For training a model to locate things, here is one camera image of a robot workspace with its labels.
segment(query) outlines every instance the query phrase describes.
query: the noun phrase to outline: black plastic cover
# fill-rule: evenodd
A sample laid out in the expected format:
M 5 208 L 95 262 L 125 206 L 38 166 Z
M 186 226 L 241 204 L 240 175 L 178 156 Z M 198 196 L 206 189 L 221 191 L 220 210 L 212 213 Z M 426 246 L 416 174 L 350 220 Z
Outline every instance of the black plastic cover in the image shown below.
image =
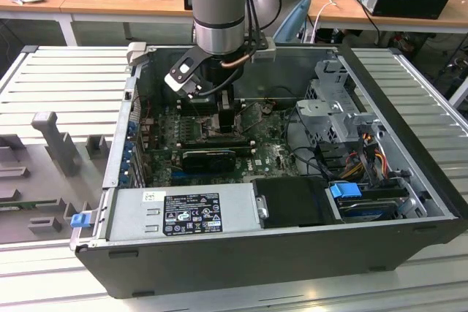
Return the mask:
M 323 182 L 316 178 L 259 178 L 256 197 L 265 197 L 264 228 L 312 227 L 336 223 Z

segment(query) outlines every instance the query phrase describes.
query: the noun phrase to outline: warning label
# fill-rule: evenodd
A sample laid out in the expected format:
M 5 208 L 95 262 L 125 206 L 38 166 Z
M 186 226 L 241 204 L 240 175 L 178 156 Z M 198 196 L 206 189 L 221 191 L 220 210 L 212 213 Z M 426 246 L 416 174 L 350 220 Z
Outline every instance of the warning label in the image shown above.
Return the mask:
M 166 196 L 162 231 L 167 236 L 222 232 L 219 194 Z

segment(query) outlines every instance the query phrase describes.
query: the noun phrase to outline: white cable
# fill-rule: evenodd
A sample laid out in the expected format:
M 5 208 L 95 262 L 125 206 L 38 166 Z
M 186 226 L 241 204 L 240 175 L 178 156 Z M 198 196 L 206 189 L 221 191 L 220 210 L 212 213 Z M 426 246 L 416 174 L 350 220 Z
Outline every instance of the white cable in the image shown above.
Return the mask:
M 319 13 L 317 14 L 317 18 L 315 19 L 315 24 L 314 28 L 312 29 L 312 38 L 310 39 L 311 44 L 315 43 L 315 36 L 317 35 L 317 24 L 319 23 L 320 15 L 322 14 L 322 11 L 325 10 L 325 8 L 328 5 L 334 5 L 337 6 L 336 3 L 332 0 L 328 0 L 328 3 L 322 6 L 322 9 L 320 9 Z
M 315 24 L 314 24 L 314 28 L 312 29 L 313 31 L 313 34 L 312 34 L 312 38 L 310 40 L 311 44 L 314 44 L 315 43 L 315 36 L 317 35 L 317 24 L 319 23 L 319 19 L 320 19 L 320 15 L 322 14 L 322 11 L 325 10 L 325 8 L 328 6 L 328 5 L 334 5 L 334 6 L 338 6 L 337 3 L 335 3 L 333 0 L 328 0 L 328 3 L 323 5 L 322 9 L 320 9 L 319 13 L 317 14 L 317 18 L 315 19 Z

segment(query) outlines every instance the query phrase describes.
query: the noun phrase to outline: copper pipe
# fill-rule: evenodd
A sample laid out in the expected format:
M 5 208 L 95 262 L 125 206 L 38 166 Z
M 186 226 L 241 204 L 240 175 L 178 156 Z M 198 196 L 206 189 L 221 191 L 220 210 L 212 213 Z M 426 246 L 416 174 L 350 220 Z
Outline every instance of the copper pipe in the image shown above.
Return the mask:
M 223 69 L 235 69 L 237 66 L 242 65 L 244 62 L 246 62 L 249 59 L 250 59 L 250 55 L 246 54 L 233 62 L 222 62 L 221 67 Z

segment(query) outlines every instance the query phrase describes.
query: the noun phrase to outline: green circuit board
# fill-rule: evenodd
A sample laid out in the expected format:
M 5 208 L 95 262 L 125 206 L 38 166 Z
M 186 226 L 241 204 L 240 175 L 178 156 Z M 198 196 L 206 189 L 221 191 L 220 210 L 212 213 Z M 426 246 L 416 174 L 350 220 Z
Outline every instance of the green circuit board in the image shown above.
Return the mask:
M 180 110 L 166 108 L 156 118 L 158 146 L 148 150 L 152 186 L 248 183 L 255 178 L 298 175 L 284 143 L 284 114 L 271 104 L 251 103 L 237 113 L 235 131 L 220 134 L 211 125 L 212 115 L 184 115 Z M 233 142 L 245 140 L 250 146 L 212 148 L 209 144 L 217 138 Z M 205 148 L 200 148 L 201 142 L 207 143 Z M 203 151 L 236 151 L 235 169 L 222 174 L 186 174 L 181 168 L 181 158 L 184 152 L 193 150 L 192 144 Z

